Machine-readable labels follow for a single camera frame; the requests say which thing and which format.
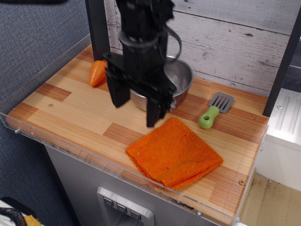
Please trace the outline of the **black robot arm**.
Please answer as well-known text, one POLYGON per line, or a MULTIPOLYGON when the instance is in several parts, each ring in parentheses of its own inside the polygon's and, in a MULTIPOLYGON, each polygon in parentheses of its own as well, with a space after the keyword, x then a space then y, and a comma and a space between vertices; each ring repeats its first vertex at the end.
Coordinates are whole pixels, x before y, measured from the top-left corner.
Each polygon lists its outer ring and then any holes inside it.
POLYGON ((130 99, 134 90, 147 98, 146 125, 154 127, 173 106, 175 85, 168 79, 167 39, 173 18, 170 0, 118 0, 121 16, 122 54, 107 52, 107 84, 116 108, 130 99))

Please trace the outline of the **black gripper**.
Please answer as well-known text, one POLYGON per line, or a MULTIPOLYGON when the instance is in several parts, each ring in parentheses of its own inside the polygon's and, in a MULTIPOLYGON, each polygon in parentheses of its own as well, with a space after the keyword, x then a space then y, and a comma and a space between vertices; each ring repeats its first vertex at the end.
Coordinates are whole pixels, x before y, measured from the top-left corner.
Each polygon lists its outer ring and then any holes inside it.
POLYGON ((173 103, 175 85, 168 79, 164 66, 167 38, 156 38, 149 42, 122 43, 123 53, 107 52, 107 84, 112 103, 116 108, 130 100, 130 90, 147 98, 146 126, 152 128, 162 119, 173 103))

